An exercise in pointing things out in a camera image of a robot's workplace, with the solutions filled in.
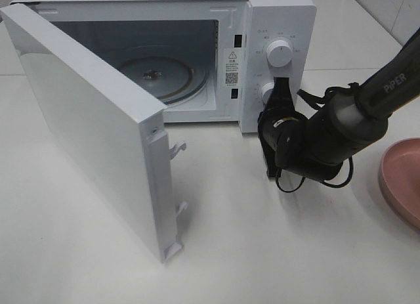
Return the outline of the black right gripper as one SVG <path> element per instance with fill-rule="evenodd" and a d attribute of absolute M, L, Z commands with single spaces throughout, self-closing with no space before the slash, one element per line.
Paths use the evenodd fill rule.
<path fill-rule="evenodd" d="M 303 129 L 308 118 L 295 110 L 288 77 L 275 77 L 274 86 L 258 118 L 258 136 L 267 177 L 273 179 L 286 170 L 305 178 L 310 173 L 300 159 L 304 146 Z"/>

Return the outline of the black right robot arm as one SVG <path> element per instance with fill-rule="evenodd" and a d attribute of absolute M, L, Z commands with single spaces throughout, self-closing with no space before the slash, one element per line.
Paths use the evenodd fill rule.
<path fill-rule="evenodd" d="M 419 33 L 363 84 L 329 87 L 323 97 L 297 94 L 316 110 L 312 117 L 296 111 L 286 77 L 275 78 L 259 115 L 268 178 L 289 171 L 329 186 L 344 161 L 381 139 L 392 113 L 419 96 Z"/>

